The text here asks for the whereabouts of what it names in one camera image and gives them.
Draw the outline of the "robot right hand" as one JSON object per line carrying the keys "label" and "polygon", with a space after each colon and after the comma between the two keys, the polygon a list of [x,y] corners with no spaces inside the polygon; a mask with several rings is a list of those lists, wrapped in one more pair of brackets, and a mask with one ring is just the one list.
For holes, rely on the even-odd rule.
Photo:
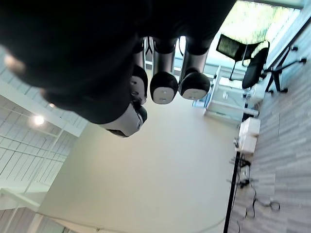
{"label": "robot right hand", "polygon": [[203,97],[211,42],[233,0],[3,0],[6,67],[55,106],[129,137],[143,105]]}

